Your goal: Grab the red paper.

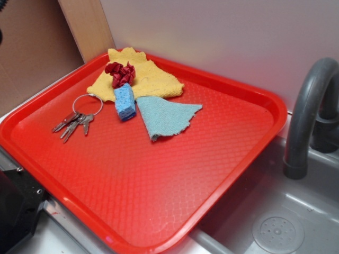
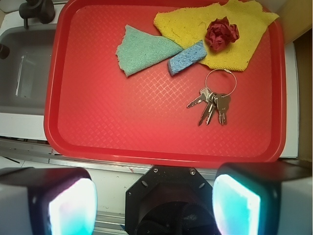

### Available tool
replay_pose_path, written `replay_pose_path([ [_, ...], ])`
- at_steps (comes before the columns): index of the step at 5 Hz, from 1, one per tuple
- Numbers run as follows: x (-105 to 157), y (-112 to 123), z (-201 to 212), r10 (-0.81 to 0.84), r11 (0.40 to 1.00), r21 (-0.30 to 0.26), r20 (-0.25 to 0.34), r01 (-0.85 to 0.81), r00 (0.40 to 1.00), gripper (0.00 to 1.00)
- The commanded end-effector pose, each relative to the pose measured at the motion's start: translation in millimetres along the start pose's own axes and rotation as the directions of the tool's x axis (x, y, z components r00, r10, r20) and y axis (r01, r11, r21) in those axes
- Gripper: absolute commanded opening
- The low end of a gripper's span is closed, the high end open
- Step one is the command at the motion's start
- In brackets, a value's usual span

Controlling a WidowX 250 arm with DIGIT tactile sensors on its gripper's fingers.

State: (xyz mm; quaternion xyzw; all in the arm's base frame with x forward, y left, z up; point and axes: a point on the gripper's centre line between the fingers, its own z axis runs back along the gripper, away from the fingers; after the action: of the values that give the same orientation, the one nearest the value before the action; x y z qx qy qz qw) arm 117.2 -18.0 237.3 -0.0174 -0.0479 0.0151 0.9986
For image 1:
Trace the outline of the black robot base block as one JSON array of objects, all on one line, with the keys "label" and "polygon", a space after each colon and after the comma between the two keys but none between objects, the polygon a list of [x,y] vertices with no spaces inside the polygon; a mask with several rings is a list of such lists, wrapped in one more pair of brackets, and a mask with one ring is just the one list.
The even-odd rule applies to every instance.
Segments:
[{"label": "black robot base block", "polygon": [[46,198],[45,188],[26,170],[1,171],[1,253],[34,236]]}]

